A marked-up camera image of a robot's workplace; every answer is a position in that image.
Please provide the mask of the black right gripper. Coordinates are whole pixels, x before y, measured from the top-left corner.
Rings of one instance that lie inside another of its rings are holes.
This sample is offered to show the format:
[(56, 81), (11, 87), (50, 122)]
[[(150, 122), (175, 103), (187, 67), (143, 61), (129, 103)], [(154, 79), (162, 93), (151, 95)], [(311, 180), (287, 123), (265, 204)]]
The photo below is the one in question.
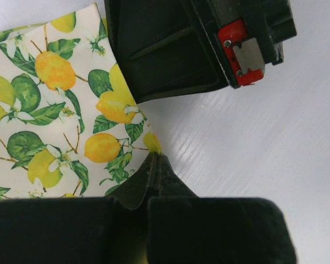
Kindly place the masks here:
[(283, 42), (297, 35), (289, 1), (191, 1), (191, 11), (219, 87), (261, 80), (266, 65), (283, 63)]

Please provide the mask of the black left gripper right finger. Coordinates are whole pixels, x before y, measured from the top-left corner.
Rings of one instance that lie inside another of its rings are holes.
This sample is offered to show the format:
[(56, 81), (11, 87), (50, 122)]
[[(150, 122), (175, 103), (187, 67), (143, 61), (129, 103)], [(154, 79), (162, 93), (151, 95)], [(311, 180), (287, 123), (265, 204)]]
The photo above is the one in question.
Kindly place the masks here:
[(198, 197), (158, 156), (149, 263), (297, 263), (281, 209), (259, 197)]

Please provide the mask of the lemon print skirt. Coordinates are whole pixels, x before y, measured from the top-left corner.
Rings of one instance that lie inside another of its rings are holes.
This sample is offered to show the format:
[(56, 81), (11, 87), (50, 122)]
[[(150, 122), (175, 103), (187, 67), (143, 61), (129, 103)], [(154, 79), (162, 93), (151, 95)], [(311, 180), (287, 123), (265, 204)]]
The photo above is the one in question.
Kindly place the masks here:
[(0, 201), (106, 196), (161, 152), (96, 4), (0, 32)]

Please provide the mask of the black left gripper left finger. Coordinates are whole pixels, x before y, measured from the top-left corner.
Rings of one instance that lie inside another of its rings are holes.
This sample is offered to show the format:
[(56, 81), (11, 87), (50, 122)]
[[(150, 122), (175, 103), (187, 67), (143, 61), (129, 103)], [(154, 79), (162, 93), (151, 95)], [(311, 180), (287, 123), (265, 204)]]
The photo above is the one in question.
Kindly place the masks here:
[(146, 263), (157, 155), (106, 197), (0, 202), (0, 263)]

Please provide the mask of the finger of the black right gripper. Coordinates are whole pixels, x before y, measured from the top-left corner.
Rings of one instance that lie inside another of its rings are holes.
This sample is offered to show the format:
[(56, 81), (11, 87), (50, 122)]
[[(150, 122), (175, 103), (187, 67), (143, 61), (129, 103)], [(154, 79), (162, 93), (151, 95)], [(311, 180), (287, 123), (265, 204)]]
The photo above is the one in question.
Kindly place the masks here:
[(228, 86), (208, 1), (105, 1), (111, 48), (138, 103)]

